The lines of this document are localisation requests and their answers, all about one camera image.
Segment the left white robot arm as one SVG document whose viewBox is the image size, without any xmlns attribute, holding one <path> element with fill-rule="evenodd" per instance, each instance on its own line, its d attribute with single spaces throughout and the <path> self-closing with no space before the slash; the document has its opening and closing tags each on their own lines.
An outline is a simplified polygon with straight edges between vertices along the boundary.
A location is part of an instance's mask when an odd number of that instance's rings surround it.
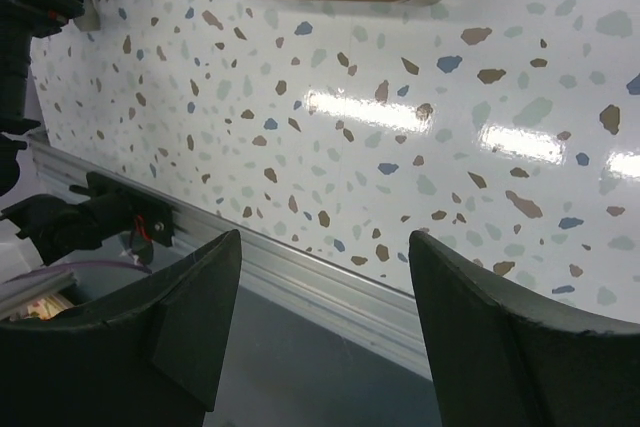
<svg viewBox="0 0 640 427">
<path fill-rule="evenodd" d="M 21 137 L 40 123 L 25 116 L 31 43 L 84 14 L 84 0 L 1 0 L 1 194 L 20 178 Z"/>
</svg>

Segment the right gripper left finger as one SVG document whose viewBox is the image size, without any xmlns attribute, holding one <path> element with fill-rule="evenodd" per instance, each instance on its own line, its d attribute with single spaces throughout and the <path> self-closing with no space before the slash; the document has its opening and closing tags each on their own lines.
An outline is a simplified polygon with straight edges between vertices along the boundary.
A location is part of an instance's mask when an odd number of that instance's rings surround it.
<svg viewBox="0 0 640 427">
<path fill-rule="evenodd" d="M 215 408 L 239 287 L 228 231 L 49 320 L 1 325 L 5 426 L 200 426 Z"/>
</svg>

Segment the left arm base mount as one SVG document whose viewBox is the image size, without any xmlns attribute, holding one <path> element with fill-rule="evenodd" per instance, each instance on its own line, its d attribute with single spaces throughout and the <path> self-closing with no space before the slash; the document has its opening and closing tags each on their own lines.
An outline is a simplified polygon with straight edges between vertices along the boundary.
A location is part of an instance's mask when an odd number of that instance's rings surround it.
<svg viewBox="0 0 640 427">
<path fill-rule="evenodd" d="M 133 230 L 146 241 L 173 245 L 173 209 L 160 197 L 98 172 L 87 173 L 86 185 L 71 185 L 69 191 L 88 197 L 81 206 L 96 219 L 104 238 Z"/>
</svg>

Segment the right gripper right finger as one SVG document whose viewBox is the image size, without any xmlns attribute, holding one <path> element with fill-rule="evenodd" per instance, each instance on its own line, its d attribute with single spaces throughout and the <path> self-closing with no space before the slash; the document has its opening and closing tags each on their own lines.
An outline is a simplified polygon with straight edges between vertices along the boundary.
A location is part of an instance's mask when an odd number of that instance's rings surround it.
<svg viewBox="0 0 640 427">
<path fill-rule="evenodd" d="M 409 264 L 443 425 L 638 425 L 638 324 L 539 295 L 422 230 Z"/>
</svg>

